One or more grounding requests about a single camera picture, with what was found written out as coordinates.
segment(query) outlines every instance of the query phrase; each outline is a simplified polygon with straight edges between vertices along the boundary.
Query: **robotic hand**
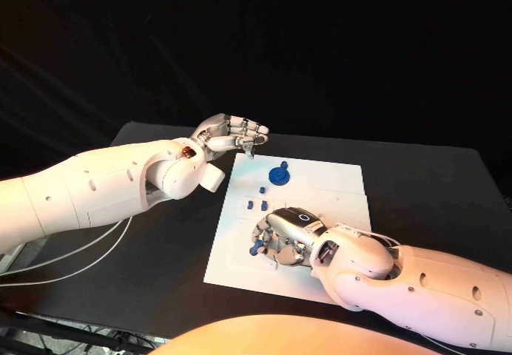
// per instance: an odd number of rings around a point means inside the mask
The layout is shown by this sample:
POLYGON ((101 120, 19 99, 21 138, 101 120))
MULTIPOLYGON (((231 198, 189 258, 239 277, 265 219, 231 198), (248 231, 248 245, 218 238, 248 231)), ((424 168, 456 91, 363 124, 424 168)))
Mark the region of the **robotic hand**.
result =
POLYGON ((448 344, 512 352, 512 275, 438 251, 383 246, 372 235, 392 240, 285 208, 258 222, 249 252, 308 266, 347 310, 373 311, 448 344))
POLYGON ((190 138, 83 152, 42 172, 0 182, 0 254, 29 240, 104 226, 184 198, 197 185, 215 192, 222 171, 207 163, 228 150, 252 158, 268 129, 215 115, 190 138))

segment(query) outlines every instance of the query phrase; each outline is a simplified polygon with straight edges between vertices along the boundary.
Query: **circular hole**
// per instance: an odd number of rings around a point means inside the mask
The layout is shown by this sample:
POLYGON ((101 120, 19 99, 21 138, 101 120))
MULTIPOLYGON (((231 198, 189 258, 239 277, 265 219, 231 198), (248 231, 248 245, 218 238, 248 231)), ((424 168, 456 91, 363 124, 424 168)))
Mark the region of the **circular hole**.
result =
POLYGON ((427 287, 428 280, 427 280, 427 275, 424 274, 424 272, 419 275, 419 284, 422 285, 422 287, 427 287))
POLYGON ((481 299, 481 291, 479 287, 473 286, 473 299, 479 301, 481 299))

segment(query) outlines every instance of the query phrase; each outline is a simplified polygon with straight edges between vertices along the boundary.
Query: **white cable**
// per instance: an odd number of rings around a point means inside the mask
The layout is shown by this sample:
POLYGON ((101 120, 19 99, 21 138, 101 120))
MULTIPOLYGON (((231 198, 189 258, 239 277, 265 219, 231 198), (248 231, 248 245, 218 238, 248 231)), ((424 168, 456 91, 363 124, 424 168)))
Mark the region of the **white cable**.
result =
POLYGON ((82 246, 81 248, 78 248, 75 251, 72 251, 70 253, 66 253, 65 255, 62 255, 62 257, 56 257, 55 259, 49 260, 49 261, 44 261, 43 263, 37 264, 37 265, 33 265, 27 268, 20 268, 19 270, 13 270, 13 271, 8 271, 8 272, 4 272, 0 274, 0 277, 1 276, 6 276, 6 275, 10 275, 10 274, 16 274, 21 271, 27 271, 27 270, 32 270, 33 268, 40 268, 42 266, 47 265, 47 264, 52 264, 55 261, 59 261, 62 260, 65 257, 70 257, 73 254, 76 254, 79 251, 82 251, 83 249, 86 249, 94 243, 99 242, 108 235, 109 233, 112 232, 112 230, 117 228, 117 226, 121 224, 121 220, 119 222, 117 222, 115 226, 104 233, 104 235, 101 235, 99 238, 96 238, 89 244, 86 244, 85 246, 82 246))
POLYGON ((425 338, 427 340, 430 340, 434 344, 437 344, 440 347, 443 347, 445 350, 450 350, 453 353, 458 354, 458 355, 466 355, 464 353, 461 353, 457 350, 453 350, 451 348, 448 348, 447 346, 444 346, 443 344, 440 344, 434 339, 428 338, 425 335, 419 334, 422 338, 425 338))
POLYGON ((352 226, 347 226, 344 223, 340 223, 343 227, 350 228, 353 231, 357 231, 359 233, 368 234, 368 235, 375 235, 378 238, 382 238, 385 241, 391 241, 395 245, 401 246, 401 244, 394 240, 392 238, 386 237, 385 235, 379 233, 373 233, 372 231, 363 231, 362 229, 356 229, 352 226))
POLYGON ((75 271, 72 274, 59 277, 57 279, 53 280, 46 280, 46 281, 36 281, 34 283, 0 283, 0 287, 6 287, 6 286, 24 286, 24 285, 42 285, 43 283, 53 283, 55 281, 60 281, 63 279, 68 279, 70 276, 75 276, 76 274, 79 274, 82 271, 85 271, 88 268, 91 268, 95 264, 98 264, 98 262, 104 259, 104 257, 108 255, 108 253, 114 250, 114 248, 117 247, 117 244, 119 243, 122 236, 125 235, 125 231, 128 229, 131 223, 131 217, 128 219, 128 223, 125 224, 125 230, 121 233, 119 238, 117 239, 117 242, 114 243, 112 247, 109 248, 109 250, 104 253, 104 255, 101 255, 99 259, 91 263, 88 266, 85 266, 79 271, 75 271))

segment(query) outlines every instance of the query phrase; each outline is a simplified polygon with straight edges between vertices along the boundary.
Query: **paper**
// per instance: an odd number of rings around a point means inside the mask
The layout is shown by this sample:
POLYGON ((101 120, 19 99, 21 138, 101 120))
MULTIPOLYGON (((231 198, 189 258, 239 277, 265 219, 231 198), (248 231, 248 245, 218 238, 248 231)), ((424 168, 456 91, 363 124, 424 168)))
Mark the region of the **paper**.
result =
POLYGON ((327 227, 342 222, 369 231, 360 166, 261 155, 249 160, 236 154, 203 281, 334 304, 320 280, 310 276, 310 268, 281 266, 264 255, 248 253, 256 222, 282 207, 301 207, 321 218, 327 227), (274 186, 268 172, 284 160, 290 182, 274 186), (264 200, 267 211, 261 211, 264 200))

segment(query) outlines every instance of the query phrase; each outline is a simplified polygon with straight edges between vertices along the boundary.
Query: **table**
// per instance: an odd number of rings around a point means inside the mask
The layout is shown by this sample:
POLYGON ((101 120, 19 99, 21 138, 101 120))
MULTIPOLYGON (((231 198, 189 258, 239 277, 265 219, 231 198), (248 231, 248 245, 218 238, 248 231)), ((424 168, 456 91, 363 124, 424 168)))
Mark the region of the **table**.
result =
MULTIPOLYGON (((187 137, 192 132, 187 127, 132 122, 112 145, 187 137)), ((373 231, 402 244, 445 251, 512 271, 510 211, 471 149, 271 135, 255 153, 360 165, 373 231)), ((368 311, 349 312, 334 305, 203 283, 233 157, 228 153, 215 162, 226 172, 215 194, 199 187, 183 200, 160 203, 132 218, 124 240, 94 267, 56 283, 4 288, 1 304, 169 338, 231 317, 295 314, 362 326, 443 351, 368 311)), ((105 229, 52 236, 34 263, 76 249, 105 229)), ((104 254, 119 232, 70 260, 1 281, 69 274, 104 254)))

